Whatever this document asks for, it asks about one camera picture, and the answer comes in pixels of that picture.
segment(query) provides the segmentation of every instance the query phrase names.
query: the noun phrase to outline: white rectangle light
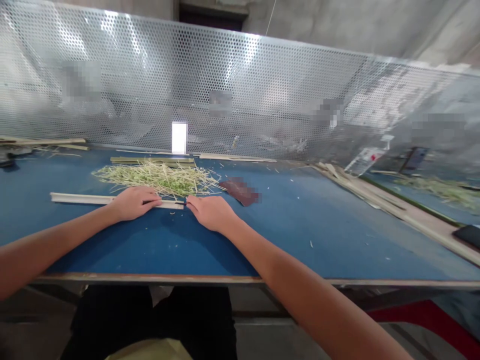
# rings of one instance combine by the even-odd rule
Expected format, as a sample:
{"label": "white rectangle light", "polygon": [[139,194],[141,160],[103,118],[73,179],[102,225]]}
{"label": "white rectangle light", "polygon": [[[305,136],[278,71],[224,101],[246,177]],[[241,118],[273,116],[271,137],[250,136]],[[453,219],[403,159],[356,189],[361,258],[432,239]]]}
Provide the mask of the white rectangle light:
{"label": "white rectangle light", "polygon": [[188,124],[185,121],[171,122],[171,153],[185,155],[187,153]]}

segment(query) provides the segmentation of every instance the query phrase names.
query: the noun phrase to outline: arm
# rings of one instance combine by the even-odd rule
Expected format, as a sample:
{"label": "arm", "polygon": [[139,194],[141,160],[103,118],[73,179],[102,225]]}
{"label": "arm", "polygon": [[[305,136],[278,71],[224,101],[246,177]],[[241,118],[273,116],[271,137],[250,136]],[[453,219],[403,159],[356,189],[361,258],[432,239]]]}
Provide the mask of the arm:
{"label": "arm", "polygon": [[219,196],[189,196],[207,229],[227,237],[293,318],[332,359],[412,360],[365,312],[303,263],[266,240]]}
{"label": "arm", "polygon": [[0,247],[0,300],[96,233],[120,221],[136,219],[161,203],[152,188],[131,187],[106,206]]}

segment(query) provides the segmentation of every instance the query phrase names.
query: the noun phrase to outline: left hand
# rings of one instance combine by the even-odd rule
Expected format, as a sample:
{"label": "left hand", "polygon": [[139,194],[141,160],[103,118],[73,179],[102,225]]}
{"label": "left hand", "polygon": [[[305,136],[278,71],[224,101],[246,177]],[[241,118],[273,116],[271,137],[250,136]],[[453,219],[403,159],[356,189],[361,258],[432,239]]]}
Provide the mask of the left hand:
{"label": "left hand", "polygon": [[152,187],[136,186],[122,191],[111,203],[105,207],[109,209],[117,220],[134,220],[141,217],[150,209],[162,204],[162,198]]}

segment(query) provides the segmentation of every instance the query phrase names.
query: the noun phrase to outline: table edge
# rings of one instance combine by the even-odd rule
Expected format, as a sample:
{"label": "table edge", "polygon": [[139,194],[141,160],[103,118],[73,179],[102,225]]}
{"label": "table edge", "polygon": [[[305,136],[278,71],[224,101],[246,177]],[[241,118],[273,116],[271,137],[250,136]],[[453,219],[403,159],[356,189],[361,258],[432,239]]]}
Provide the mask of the table edge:
{"label": "table edge", "polygon": [[[389,286],[389,287],[426,287],[445,289],[480,289],[476,280],[411,280],[411,279],[341,279],[327,278],[330,284],[343,287],[352,286]],[[264,284],[259,276],[212,276],[183,274],[125,274],[65,272],[42,274],[36,283],[56,283],[60,281],[79,281],[85,283],[177,283],[177,284],[218,284],[218,285],[254,285]]]}

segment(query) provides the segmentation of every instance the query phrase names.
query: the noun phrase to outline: black pants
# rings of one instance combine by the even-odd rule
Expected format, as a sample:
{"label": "black pants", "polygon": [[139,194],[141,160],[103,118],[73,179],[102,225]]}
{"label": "black pants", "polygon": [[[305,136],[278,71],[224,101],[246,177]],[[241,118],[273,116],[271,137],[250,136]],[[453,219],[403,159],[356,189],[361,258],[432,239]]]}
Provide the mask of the black pants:
{"label": "black pants", "polygon": [[176,286],[152,307],[148,286],[90,285],[71,323],[62,360],[104,360],[145,339],[180,340],[197,359],[237,359],[226,287]]}

